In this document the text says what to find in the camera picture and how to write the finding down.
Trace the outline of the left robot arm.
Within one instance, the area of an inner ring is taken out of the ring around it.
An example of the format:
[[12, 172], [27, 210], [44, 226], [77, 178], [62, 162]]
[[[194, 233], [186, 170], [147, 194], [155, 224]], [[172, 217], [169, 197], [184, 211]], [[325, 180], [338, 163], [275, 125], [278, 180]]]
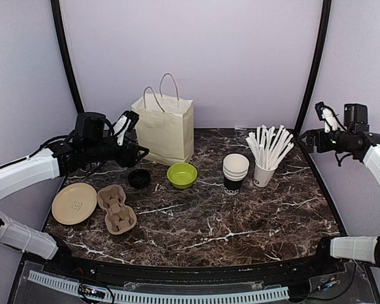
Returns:
[[[30, 155], [0, 166], [0, 201], [46, 180], [64, 177], [93, 163], [114, 161], [122, 168], [134, 167], [149, 150], [125, 138], [138, 123], [139, 115], [127, 110], [111, 123], [96, 112], [77, 115], [75, 128], [68, 135], [48, 139]], [[37, 231], [0, 212], [0, 243], [22, 252], [51, 260], [63, 276], [72, 276], [76, 261], [63, 241]]]

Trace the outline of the black plastic cup lid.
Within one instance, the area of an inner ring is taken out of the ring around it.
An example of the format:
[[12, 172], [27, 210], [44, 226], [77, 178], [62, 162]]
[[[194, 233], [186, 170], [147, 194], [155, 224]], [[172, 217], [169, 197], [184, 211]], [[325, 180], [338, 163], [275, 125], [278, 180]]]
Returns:
[[143, 189], [148, 187], [151, 182], [151, 175], [145, 169], [135, 169], [131, 171], [128, 176], [128, 183], [135, 189]]

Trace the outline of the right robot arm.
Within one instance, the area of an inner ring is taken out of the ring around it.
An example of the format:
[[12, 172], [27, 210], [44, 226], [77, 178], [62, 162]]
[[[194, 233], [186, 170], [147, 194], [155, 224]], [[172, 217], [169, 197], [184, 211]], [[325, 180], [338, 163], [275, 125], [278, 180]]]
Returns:
[[[323, 127], [299, 135], [298, 144], [307, 153], [332, 152], [338, 164], [352, 157], [369, 173], [370, 186], [380, 190], [380, 134], [370, 130], [367, 106], [345, 104], [342, 120], [322, 101], [315, 105], [315, 111]], [[380, 236], [323, 237], [310, 268], [315, 274], [323, 275], [336, 260], [355, 260], [380, 269]]]

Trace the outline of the black paper coffee cup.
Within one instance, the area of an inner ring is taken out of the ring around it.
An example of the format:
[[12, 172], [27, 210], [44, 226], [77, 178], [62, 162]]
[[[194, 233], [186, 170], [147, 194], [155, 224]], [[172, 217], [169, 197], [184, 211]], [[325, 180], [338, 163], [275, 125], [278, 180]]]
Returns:
[[244, 155], [233, 153], [223, 160], [223, 171], [234, 177], [245, 176], [248, 173], [250, 162]]

